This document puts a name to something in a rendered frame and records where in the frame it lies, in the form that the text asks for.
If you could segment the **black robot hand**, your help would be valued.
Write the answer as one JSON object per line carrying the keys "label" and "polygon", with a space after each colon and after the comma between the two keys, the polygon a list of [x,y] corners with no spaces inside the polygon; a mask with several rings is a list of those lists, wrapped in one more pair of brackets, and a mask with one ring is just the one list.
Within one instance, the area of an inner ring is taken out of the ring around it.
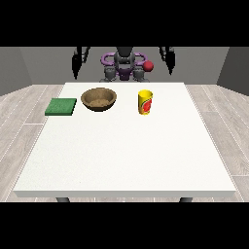
{"label": "black robot hand", "polygon": [[175,67],[175,51],[173,47],[160,47],[161,59],[165,62],[169,74],[172,74]]}
{"label": "black robot hand", "polygon": [[78,78],[83,63],[87,62],[90,47],[77,47],[72,56],[72,71],[74,78]]}

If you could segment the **small red ball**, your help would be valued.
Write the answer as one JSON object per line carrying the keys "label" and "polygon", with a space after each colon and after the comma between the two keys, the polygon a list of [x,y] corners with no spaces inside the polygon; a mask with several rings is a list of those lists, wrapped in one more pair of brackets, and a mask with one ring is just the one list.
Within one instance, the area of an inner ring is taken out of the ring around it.
{"label": "small red ball", "polygon": [[151,72],[154,69],[154,63],[150,60],[147,60],[143,63],[143,68],[146,72]]}

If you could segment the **brown wooden bowl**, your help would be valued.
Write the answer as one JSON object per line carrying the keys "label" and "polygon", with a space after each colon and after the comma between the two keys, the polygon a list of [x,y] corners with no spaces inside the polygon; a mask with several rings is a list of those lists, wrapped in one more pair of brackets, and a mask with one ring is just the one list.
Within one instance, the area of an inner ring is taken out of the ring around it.
{"label": "brown wooden bowl", "polygon": [[110,109],[116,99],[116,93],[106,88],[88,89],[81,96],[83,104],[93,112],[103,112]]}

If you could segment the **green square pad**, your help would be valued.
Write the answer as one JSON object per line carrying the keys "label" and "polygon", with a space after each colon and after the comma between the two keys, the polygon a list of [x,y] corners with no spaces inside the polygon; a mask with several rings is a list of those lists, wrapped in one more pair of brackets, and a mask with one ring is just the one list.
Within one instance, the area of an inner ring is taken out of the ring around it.
{"label": "green square pad", "polygon": [[46,116],[71,116],[73,114],[76,98],[53,98],[46,111]]}

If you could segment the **yellow cup with melon print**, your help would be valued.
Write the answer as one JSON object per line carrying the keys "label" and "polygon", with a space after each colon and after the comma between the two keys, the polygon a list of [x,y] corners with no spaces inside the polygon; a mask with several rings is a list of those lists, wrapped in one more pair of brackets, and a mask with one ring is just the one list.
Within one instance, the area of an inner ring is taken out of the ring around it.
{"label": "yellow cup with melon print", "polygon": [[138,92],[138,111],[141,115],[148,115],[151,110],[153,93],[148,89]]}

